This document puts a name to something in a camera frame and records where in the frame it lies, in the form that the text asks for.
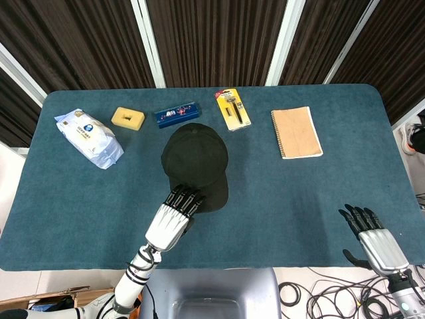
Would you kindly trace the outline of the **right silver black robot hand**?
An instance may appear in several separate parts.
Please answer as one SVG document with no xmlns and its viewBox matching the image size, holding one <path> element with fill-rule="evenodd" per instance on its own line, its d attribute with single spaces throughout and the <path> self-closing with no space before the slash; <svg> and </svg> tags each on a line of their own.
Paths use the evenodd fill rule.
<svg viewBox="0 0 425 319">
<path fill-rule="evenodd" d="M 373 270 L 383 277 L 406 271 L 409 265 L 406 256 L 392 233 L 383 226 L 372 210 L 346 204 L 339 213 L 367 256 L 366 260 L 357 259 L 344 249 L 343 254 L 352 265 Z"/>
</svg>

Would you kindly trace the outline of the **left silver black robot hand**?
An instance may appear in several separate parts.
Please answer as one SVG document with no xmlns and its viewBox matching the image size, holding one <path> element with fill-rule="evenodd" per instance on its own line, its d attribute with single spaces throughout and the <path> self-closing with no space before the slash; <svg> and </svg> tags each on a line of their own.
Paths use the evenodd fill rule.
<svg viewBox="0 0 425 319">
<path fill-rule="evenodd" d="M 187 231 L 205 199 L 200 189 L 178 185 L 159 206 L 146 234 L 148 245 L 154 250 L 171 250 Z"/>
</svg>

